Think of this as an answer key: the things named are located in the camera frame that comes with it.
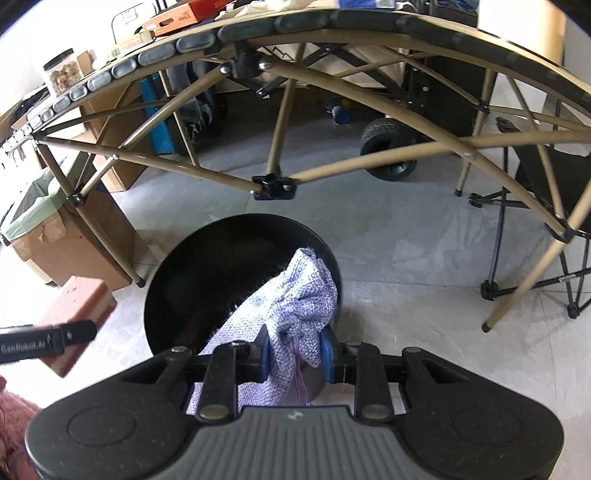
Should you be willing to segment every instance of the trash can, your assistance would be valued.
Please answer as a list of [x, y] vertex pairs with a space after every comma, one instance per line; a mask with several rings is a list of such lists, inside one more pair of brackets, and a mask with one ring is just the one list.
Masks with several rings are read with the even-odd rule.
[[[340, 312], [342, 282], [336, 258], [308, 227], [266, 213], [224, 218], [188, 236], [156, 272], [144, 308], [144, 327], [152, 353], [184, 345], [199, 353], [232, 312], [288, 265], [295, 251], [313, 248], [329, 269]], [[310, 398], [324, 385], [321, 368], [305, 364]]]
[[[61, 162], [72, 184], [78, 184], [87, 158], [88, 154], [78, 153]], [[131, 262], [134, 228], [102, 183], [88, 195], [85, 209]], [[66, 201], [66, 194], [48, 168], [19, 195], [0, 231], [21, 260], [35, 265], [60, 286], [72, 275], [101, 278], [111, 290], [130, 284], [127, 274]]]

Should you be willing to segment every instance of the orange box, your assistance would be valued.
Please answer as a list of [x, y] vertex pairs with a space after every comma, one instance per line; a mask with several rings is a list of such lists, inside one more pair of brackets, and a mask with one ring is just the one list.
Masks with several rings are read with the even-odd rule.
[[145, 30], [151, 30], [154, 35], [167, 33], [199, 23], [201, 20], [219, 12], [233, 0], [194, 0], [183, 5], [167, 8], [149, 21], [142, 24]]

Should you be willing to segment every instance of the black lid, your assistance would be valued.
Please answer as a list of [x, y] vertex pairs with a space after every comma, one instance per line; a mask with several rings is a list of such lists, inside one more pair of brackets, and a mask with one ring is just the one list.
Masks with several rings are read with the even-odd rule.
[[61, 52], [57, 57], [53, 57], [50, 61], [48, 61], [44, 66], [43, 70], [48, 72], [49, 70], [55, 68], [63, 59], [72, 55], [74, 53], [73, 48], [68, 48], [66, 51]]

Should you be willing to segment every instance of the purple cloth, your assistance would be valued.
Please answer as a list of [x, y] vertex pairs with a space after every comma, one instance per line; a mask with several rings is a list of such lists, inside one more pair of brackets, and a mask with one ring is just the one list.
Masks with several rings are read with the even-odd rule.
[[[234, 340], [252, 342], [267, 325], [271, 343], [269, 378], [262, 384], [238, 387], [238, 406], [276, 406], [291, 382], [299, 405], [309, 402], [299, 359], [313, 367], [321, 363], [320, 331], [328, 325], [337, 303], [337, 290], [328, 268], [310, 248], [298, 249], [287, 269], [248, 297], [212, 337], [200, 355]], [[195, 414], [201, 383], [189, 402]]]

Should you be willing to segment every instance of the white logo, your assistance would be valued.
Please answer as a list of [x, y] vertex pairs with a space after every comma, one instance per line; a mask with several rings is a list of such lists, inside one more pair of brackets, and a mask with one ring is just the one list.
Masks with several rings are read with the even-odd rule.
[[290, 413], [287, 418], [293, 421], [296, 421], [297, 419], [299, 419], [300, 417], [303, 417], [304, 414], [298, 410], [294, 410], [293, 413]]

